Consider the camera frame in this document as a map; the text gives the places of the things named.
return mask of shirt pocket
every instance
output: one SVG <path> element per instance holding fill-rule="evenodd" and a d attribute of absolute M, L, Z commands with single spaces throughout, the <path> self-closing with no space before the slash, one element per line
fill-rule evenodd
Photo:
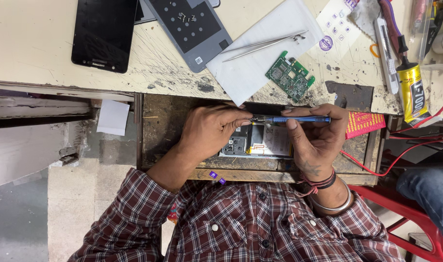
<path fill-rule="evenodd" d="M 244 226 L 231 217 L 191 223 L 181 230 L 175 255 L 202 254 L 245 246 Z"/>
<path fill-rule="evenodd" d="M 237 186 L 223 186 L 199 193 L 195 200 L 195 211 L 188 217 L 189 224 L 199 221 L 221 221 L 231 217 L 245 220 L 242 193 Z"/>
<path fill-rule="evenodd" d="M 306 203 L 292 191 L 286 191 L 287 219 L 291 239 L 320 242 L 347 242 L 332 217 L 317 218 Z"/>

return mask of shirt sleeve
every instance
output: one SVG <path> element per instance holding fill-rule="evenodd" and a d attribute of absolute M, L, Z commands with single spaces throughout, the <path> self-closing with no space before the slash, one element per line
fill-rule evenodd
<path fill-rule="evenodd" d="M 160 261 L 158 229 L 177 195 L 131 168 L 112 204 L 69 262 Z"/>
<path fill-rule="evenodd" d="M 350 208 L 333 218 L 352 249 L 366 262 L 404 262 L 383 223 L 355 192 L 354 198 Z"/>

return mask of fingernail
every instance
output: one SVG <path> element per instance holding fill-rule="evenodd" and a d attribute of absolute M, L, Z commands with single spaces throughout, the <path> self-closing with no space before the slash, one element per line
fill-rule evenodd
<path fill-rule="evenodd" d="M 296 121 L 294 121 L 294 119 L 289 119 L 288 121 L 286 121 L 286 126 L 289 130 L 293 130 L 297 128 L 297 123 Z"/>

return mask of tweezers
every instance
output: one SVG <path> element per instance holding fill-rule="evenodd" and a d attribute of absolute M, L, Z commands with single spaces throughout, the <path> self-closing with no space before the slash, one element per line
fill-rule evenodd
<path fill-rule="evenodd" d="M 261 44 L 265 44 L 265 43 L 269 43 L 269 44 L 264 45 L 264 46 L 262 46 L 262 47 L 259 47 L 259 48 L 257 48 L 257 49 L 254 49 L 254 50 L 251 50 L 251 51 L 248 51 L 248 52 L 242 53 L 242 54 L 240 54 L 240 55 L 238 55 L 238 56 L 235 56 L 235 57 L 231 57 L 230 59 L 225 60 L 225 61 L 223 61 L 223 62 L 230 61 L 230 60 L 236 59 L 236 58 L 238 58 L 238 57 L 242 57 L 242 56 L 245 56 L 245 55 L 250 54 L 250 53 L 252 53 L 252 52 L 255 52 L 255 51 L 257 51 L 257 50 L 263 49 L 263 48 L 265 48 L 265 47 L 269 47 L 269 46 L 271 46 L 271 45 L 278 44 L 279 42 L 281 42 L 281 41 L 283 41 L 283 40 L 286 40 L 286 39 L 288 39 L 288 38 L 290 38 L 290 37 L 294 37 L 294 40 L 297 40 L 297 37 L 298 37 L 298 36 L 301 37 L 302 39 L 305 39 L 305 37 L 304 37 L 304 36 L 301 36 L 301 34 L 303 34 L 303 33 L 307 33 L 307 32 L 308 32 L 308 30 L 304 30 L 304 31 L 301 31 L 301 32 L 298 32 L 298 33 L 294 33 L 294 34 L 288 35 L 288 36 L 283 36 L 283 37 L 280 37 L 280 38 L 270 39 L 270 40 L 262 41 L 262 42 L 259 42 L 259 43 L 250 44 L 250 45 L 248 45 L 248 46 L 243 46 L 243 47 L 239 47 L 239 48 L 231 49 L 231 50 L 228 50 L 228 51 L 223 51 L 223 52 L 221 52 L 220 54 L 227 53 L 227 52 L 231 52 L 231 51 L 235 51 L 235 50 L 240 50 L 240 49 L 244 49 L 244 48 L 249 48 L 249 47 L 253 47 L 253 46 L 257 46 L 257 45 L 261 45 Z"/>

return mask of hand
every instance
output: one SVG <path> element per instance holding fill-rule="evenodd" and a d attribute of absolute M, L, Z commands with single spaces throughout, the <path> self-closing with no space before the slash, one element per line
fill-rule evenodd
<path fill-rule="evenodd" d="M 332 104 L 282 111 L 282 116 L 331 117 L 331 123 L 301 123 L 288 119 L 286 127 L 294 146 L 294 161 L 310 181 L 322 181 L 332 173 L 332 163 L 345 141 L 349 112 Z"/>
<path fill-rule="evenodd" d="M 199 164 L 226 145 L 236 128 L 251 124 L 247 119 L 252 117 L 231 103 L 191 109 L 176 146 Z"/>

